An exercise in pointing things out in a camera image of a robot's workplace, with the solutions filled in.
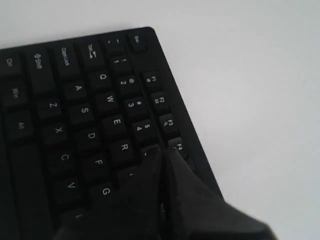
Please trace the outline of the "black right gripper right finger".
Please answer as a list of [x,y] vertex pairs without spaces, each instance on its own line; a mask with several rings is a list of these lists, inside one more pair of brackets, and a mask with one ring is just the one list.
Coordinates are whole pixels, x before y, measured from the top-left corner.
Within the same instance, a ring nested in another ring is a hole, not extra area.
[[275,240],[266,223],[236,209],[203,183],[177,149],[164,154],[175,240]]

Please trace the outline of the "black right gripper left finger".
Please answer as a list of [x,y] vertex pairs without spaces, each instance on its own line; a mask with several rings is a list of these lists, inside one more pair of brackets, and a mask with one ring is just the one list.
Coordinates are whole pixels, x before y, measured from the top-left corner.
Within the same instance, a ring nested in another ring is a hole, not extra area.
[[158,240],[159,182],[163,153],[147,153],[119,190],[97,202],[78,219],[62,225],[55,240]]

